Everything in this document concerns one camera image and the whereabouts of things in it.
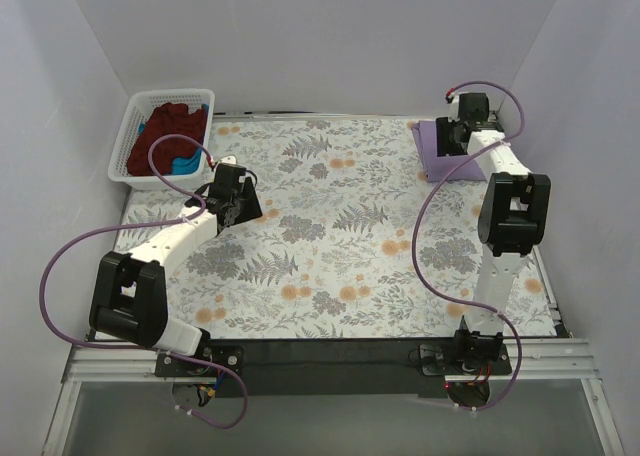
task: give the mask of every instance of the cable connector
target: cable connector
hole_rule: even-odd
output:
[[[451,88],[449,91],[447,91],[447,94],[444,96],[444,100],[447,102],[447,104],[451,104],[451,102],[453,101],[454,91],[455,91],[455,88]]]

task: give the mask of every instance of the blue cloth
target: blue cloth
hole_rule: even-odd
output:
[[[203,104],[204,108],[209,111],[209,105]],[[144,131],[145,123],[140,123],[138,126],[138,134],[142,134]],[[179,175],[179,174],[193,174],[198,170],[198,166],[200,166],[200,155],[202,154],[202,150],[198,148],[193,156],[190,158],[176,158],[171,163],[171,174]]]

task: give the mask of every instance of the glass panel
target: glass panel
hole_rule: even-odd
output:
[[[496,394],[503,382],[492,383]],[[196,406],[196,390],[178,401]],[[240,401],[204,412],[231,420]],[[170,384],[84,383],[65,455],[546,455],[604,454],[580,381],[520,381],[476,417],[413,396],[251,397],[230,431],[173,410]]]

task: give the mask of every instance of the lavender fabric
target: lavender fabric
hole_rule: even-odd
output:
[[[413,139],[416,142],[416,148],[418,148],[424,174],[427,175],[429,182],[435,183],[440,181],[451,168],[467,158],[467,156],[438,157],[435,121],[420,121],[413,126],[411,131],[413,132]],[[453,173],[449,179],[484,181],[485,178],[476,162],[471,161]]]

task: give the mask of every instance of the floral tablecloth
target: floral tablecloth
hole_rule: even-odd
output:
[[[176,270],[167,286],[170,314],[220,338],[452,335],[465,307],[429,293],[411,265],[411,231],[431,185],[410,124],[214,124],[210,150],[257,173],[264,216],[226,229]],[[422,225],[423,271],[452,296],[473,295],[485,188],[446,184]],[[172,191],[134,190],[124,221],[175,217],[184,200]],[[123,231],[116,250],[156,231]],[[556,334],[531,258],[507,314],[523,336]]]

